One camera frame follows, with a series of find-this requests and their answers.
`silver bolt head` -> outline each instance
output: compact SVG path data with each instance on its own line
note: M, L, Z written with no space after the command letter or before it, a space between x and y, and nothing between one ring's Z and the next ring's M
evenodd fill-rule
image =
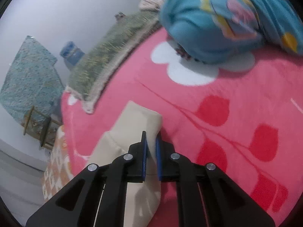
M173 153L173 154L171 154L171 158L172 159L179 159L180 158L180 154Z
M216 169L216 165L213 164L213 163L208 163L208 164L206 165L206 168L207 168L208 170L213 171L214 169Z
M98 168L96 164L90 164L87 169L91 172L95 171Z
M134 156L132 156L131 154L125 154L125 155L123 156L123 158L124 158L125 160L131 160L133 157L134 157Z

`white fabric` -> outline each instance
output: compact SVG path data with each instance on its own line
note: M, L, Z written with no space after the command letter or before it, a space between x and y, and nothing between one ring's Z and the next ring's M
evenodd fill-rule
M143 183L129 183L125 203L124 227L145 227L155 214L161 197L161 185L157 178L155 140L162 126L162 116L157 112L128 102L113 128L105 132L93 151L88 164L110 164L115 158L128 152L129 146L140 142L146 131L150 153Z
M139 3L140 10L160 10L166 0L141 0Z

